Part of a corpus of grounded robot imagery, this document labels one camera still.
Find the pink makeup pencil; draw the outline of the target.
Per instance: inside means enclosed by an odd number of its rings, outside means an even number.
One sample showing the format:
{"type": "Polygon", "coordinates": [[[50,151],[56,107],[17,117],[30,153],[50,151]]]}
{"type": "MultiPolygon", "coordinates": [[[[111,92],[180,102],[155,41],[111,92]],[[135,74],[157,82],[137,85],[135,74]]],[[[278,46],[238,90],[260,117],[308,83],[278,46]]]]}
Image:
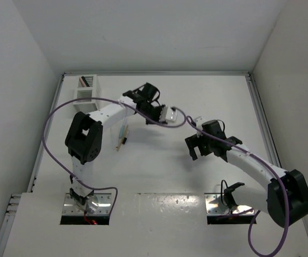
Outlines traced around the pink makeup pencil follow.
{"type": "Polygon", "coordinates": [[[81,76],[79,78],[79,82],[81,84],[81,87],[89,87],[89,84],[88,82],[86,81],[85,77],[84,76],[81,76]]]}

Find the dark green gold-tipped pen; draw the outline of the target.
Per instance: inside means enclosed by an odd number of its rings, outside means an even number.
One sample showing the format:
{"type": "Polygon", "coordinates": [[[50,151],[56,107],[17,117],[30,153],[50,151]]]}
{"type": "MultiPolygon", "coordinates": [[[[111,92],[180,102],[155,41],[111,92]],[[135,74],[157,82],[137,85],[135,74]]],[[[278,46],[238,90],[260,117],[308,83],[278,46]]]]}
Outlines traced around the dark green gold-tipped pen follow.
{"type": "Polygon", "coordinates": [[[93,76],[84,76],[84,79],[89,87],[93,86],[93,80],[94,80],[93,76]]]}

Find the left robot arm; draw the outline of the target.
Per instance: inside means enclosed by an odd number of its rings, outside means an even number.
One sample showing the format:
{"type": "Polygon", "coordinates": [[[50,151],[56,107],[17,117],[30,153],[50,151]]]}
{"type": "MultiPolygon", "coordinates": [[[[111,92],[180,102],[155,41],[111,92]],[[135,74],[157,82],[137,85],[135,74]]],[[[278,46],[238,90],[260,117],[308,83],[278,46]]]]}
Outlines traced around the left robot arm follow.
{"type": "Polygon", "coordinates": [[[144,114],[146,123],[166,124],[168,106],[159,104],[160,92],[157,87],[146,83],[134,90],[128,90],[109,105],[84,114],[79,111],[73,118],[65,139],[65,146],[72,160],[70,196],[85,207],[93,189],[86,185],[91,178],[93,161],[100,154],[104,130],[134,114],[144,114]]]}

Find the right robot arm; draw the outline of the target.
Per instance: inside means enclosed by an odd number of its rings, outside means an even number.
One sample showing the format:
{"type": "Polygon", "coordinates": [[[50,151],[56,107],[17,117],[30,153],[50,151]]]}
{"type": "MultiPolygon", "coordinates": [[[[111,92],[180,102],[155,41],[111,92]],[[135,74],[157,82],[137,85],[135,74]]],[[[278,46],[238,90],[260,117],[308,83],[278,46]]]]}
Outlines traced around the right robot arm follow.
{"type": "Polygon", "coordinates": [[[200,117],[188,117],[187,122],[197,131],[185,139],[193,160],[198,158],[196,149],[201,156],[213,154],[241,169],[262,187],[253,190],[243,182],[226,187],[222,200],[227,207],[247,205],[261,210],[280,227],[292,225],[308,214],[308,185],[300,171],[287,171],[253,154],[240,139],[227,137],[218,120],[206,122],[200,117]]]}

